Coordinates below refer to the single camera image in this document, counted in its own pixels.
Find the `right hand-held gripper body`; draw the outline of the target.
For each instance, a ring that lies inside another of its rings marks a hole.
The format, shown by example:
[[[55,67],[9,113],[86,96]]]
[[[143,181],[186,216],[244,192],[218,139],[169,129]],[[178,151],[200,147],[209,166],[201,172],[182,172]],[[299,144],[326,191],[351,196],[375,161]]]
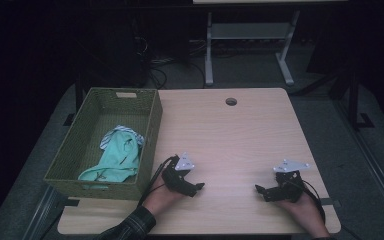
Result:
[[[273,168],[275,180],[282,194],[282,200],[296,202],[300,198],[305,190],[300,171],[307,170],[310,167],[309,163],[284,159],[278,166]]]

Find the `black metal stand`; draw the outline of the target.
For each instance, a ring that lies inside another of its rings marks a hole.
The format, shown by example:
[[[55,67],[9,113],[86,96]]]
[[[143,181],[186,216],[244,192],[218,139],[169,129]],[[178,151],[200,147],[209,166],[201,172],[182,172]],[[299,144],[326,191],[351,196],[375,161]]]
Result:
[[[332,82],[328,96],[332,100],[340,100],[348,94],[348,107],[346,117],[351,127],[359,131],[361,128],[374,128],[374,124],[366,113],[358,111],[359,102],[359,80],[357,78],[357,67],[354,62],[348,61],[331,73],[316,80],[308,86],[289,93],[289,96],[305,96],[321,86]]]

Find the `mint green baby garment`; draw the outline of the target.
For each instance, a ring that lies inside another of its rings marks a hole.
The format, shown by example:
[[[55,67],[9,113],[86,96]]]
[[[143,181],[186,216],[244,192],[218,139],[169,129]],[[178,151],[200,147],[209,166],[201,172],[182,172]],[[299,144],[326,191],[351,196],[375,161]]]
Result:
[[[118,125],[107,132],[100,142],[103,151],[97,165],[79,176],[81,181],[121,183],[138,173],[140,150],[144,137],[125,126]]]

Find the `person's left hand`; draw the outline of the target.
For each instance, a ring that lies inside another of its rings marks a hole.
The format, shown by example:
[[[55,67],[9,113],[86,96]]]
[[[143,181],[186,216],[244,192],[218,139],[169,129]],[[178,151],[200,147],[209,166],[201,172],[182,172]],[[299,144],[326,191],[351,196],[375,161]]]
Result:
[[[157,217],[182,198],[182,194],[168,189],[162,177],[158,176],[142,206]]]

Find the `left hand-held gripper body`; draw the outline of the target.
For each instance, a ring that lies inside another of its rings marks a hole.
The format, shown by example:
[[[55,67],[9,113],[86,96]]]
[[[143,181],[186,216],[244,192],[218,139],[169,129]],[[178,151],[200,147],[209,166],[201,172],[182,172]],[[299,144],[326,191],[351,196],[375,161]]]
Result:
[[[180,194],[182,194],[183,189],[194,188],[194,184],[184,179],[194,167],[195,165],[186,152],[182,153],[181,156],[175,155],[170,157],[168,159],[168,165],[162,172],[162,179],[167,188]]]

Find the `person's right hand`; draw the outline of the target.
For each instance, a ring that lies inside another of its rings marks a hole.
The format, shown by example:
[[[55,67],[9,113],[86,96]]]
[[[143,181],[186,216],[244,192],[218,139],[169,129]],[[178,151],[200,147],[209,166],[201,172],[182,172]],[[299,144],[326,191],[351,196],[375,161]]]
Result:
[[[276,205],[286,210],[313,239],[329,238],[325,223],[313,199],[303,193],[296,202],[277,201]]]

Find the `white metal stand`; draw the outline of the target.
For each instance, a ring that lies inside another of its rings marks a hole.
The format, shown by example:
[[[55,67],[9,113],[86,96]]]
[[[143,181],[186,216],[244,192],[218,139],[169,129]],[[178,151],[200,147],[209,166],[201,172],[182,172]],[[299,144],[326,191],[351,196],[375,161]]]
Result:
[[[293,13],[289,22],[281,23],[215,23],[212,13],[207,15],[206,54],[204,58],[205,85],[214,84],[212,64],[212,43],[214,40],[283,40],[284,45],[276,53],[276,61],[287,86],[294,80],[286,63],[286,57],[295,33],[300,11]]]

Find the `grey tape strip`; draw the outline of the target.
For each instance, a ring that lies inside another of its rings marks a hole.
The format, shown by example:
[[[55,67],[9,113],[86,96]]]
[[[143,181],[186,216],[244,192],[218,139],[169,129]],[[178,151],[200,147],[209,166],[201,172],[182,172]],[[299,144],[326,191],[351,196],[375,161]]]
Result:
[[[337,207],[337,208],[342,206],[342,204],[339,200],[335,200],[332,198],[321,198],[321,199],[319,199],[319,203],[322,206],[332,205],[332,206]]]

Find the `green woven basket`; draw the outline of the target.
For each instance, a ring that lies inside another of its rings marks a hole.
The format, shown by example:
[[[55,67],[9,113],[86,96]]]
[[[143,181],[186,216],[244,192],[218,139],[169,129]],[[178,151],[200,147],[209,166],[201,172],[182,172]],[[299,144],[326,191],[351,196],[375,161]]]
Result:
[[[156,90],[90,89],[44,180],[66,196],[139,200],[152,175],[162,113]],[[118,126],[139,135],[137,173],[124,181],[97,174],[81,180],[81,173],[98,165],[104,136]]]

